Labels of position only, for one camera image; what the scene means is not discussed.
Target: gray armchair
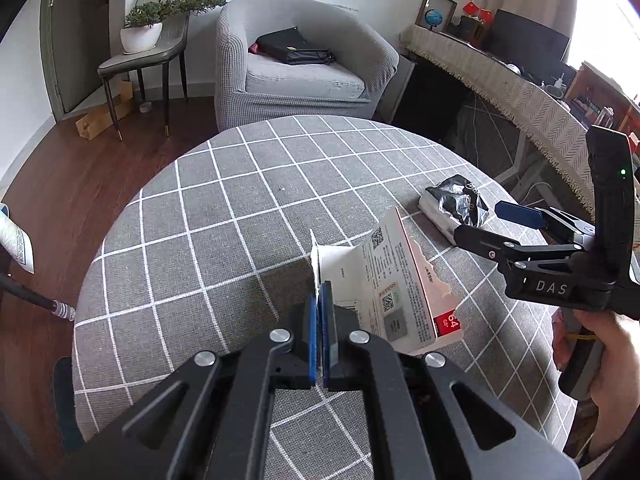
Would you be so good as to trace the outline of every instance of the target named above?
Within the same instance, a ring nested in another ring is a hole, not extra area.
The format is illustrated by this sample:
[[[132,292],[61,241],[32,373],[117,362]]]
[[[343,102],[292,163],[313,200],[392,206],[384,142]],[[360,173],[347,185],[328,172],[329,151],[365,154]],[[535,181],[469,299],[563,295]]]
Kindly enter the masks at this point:
[[[248,53],[259,36],[291,27],[330,48],[337,62],[289,66]],[[215,56],[220,131],[295,114],[370,119],[398,67],[398,53],[369,25],[313,0],[229,2],[220,12]]]

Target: chair leg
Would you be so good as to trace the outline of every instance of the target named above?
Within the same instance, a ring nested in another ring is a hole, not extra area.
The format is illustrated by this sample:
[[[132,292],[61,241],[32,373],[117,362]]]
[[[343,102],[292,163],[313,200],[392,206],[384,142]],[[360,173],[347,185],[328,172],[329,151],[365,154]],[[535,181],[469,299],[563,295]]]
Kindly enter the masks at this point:
[[[142,102],[146,102],[146,95],[145,95],[145,80],[142,77],[142,69],[139,68],[136,70],[136,72],[138,73],[138,85],[140,86],[140,97],[142,97]]]
[[[162,64],[162,100],[164,101],[164,134],[169,136],[169,62]]]
[[[187,95],[187,71],[184,67],[184,52],[180,53],[180,78],[182,79],[182,92],[184,92],[185,102],[189,102],[189,96]]]
[[[111,95],[111,87],[109,86],[109,79],[102,80],[102,86],[104,86],[104,93],[107,95],[107,105],[109,106],[109,113],[111,114],[111,121],[113,121],[113,127],[118,133],[118,137],[122,141],[122,134],[120,133],[120,124],[118,123],[118,116],[116,115],[116,108],[113,106],[113,96]]]

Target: black pole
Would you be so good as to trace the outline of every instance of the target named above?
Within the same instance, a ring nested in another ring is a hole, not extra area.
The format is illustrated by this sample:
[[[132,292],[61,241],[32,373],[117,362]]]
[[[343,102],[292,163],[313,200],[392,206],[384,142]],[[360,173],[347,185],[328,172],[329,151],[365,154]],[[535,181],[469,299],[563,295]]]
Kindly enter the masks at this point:
[[[56,311],[56,304],[53,300],[48,300],[37,292],[33,292],[30,288],[26,288],[16,282],[11,276],[4,272],[0,272],[0,289],[8,292],[9,294],[13,294],[21,300],[41,306],[42,308],[46,308],[52,312]]]
[[[164,134],[169,136],[169,62],[162,64],[162,102],[164,104]]]

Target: potted plant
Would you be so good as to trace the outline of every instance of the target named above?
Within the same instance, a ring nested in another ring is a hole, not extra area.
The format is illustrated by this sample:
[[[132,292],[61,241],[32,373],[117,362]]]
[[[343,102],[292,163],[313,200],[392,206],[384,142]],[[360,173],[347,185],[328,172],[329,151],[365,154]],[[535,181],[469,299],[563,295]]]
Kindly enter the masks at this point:
[[[120,40],[125,54],[136,54],[150,50],[162,32],[162,22],[169,16],[185,12],[207,12],[221,7],[225,0],[158,0],[133,7],[124,19]]]

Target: bonsai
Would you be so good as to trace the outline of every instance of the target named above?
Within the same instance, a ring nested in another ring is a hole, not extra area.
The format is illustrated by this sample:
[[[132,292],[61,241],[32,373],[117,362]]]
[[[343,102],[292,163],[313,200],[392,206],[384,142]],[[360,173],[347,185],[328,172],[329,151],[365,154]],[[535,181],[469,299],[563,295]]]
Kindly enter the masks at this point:
[[[144,27],[161,23],[169,16],[185,12],[207,12],[226,4],[225,0],[158,0],[133,7],[125,16],[124,27]]]

